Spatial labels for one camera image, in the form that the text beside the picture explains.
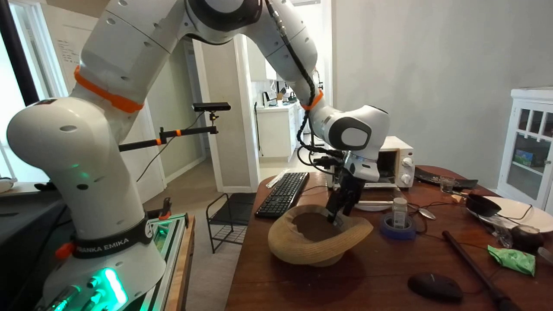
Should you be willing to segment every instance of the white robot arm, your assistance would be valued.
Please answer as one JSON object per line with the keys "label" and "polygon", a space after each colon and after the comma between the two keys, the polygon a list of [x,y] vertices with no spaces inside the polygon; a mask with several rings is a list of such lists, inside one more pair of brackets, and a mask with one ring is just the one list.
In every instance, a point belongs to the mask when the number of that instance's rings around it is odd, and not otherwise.
{"label": "white robot arm", "polygon": [[[46,301],[58,301],[60,293],[69,291],[66,310],[87,304],[100,311],[109,294],[103,291],[102,296],[86,284],[105,273],[126,294],[111,296],[109,310],[118,310],[163,275],[165,262],[150,242],[136,183],[118,145],[182,37],[224,44],[237,34],[250,37],[294,89],[316,135],[346,152],[342,192],[329,204],[339,209],[356,203],[359,187],[378,180],[376,161],[388,114],[371,106],[341,112],[325,103],[311,81],[315,44],[290,1],[111,0],[81,52],[70,97],[29,106],[8,125],[10,147],[51,178],[77,231],[73,255],[45,282]],[[91,297],[99,303],[91,305]]]}

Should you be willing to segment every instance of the straw hat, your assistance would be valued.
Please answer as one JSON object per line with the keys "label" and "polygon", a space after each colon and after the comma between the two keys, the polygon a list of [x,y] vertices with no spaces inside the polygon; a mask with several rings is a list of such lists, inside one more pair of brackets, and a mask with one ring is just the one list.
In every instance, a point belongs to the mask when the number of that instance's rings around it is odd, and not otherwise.
{"label": "straw hat", "polygon": [[300,205],[278,218],[269,230],[269,248],[279,259],[295,265],[326,267],[373,230],[365,218],[339,214],[333,224],[319,205]]}

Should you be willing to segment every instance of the hat brim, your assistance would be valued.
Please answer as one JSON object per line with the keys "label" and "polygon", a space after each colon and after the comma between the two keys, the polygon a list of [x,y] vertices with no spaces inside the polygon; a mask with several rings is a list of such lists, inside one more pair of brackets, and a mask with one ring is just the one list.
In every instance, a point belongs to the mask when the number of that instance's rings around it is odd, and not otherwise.
{"label": "hat brim", "polygon": [[345,251],[361,242],[373,230],[373,226],[365,218],[339,215],[339,225],[336,227],[341,231],[340,234],[322,241],[311,241],[300,233],[293,223],[297,216],[307,213],[326,217],[326,209],[323,206],[300,205],[288,210],[271,226],[269,248],[282,261],[316,267],[333,265],[342,258]]}

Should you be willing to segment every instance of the computer mouse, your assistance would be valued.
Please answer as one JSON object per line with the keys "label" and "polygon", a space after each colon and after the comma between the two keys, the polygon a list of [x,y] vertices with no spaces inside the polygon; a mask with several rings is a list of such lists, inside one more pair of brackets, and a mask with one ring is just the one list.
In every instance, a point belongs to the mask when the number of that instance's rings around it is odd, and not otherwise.
{"label": "computer mouse", "polygon": [[460,303],[463,291],[453,279],[435,273],[419,273],[409,278],[407,286],[428,299]]}

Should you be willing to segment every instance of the green plastic bag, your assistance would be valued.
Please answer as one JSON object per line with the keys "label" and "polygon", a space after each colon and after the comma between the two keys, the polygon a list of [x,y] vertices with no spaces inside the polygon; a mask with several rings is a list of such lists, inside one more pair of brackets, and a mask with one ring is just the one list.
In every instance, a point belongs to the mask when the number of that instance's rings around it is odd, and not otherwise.
{"label": "green plastic bag", "polygon": [[494,248],[488,245],[488,252],[503,267],[534,276],[536,272],[536,257],[508,248]]}

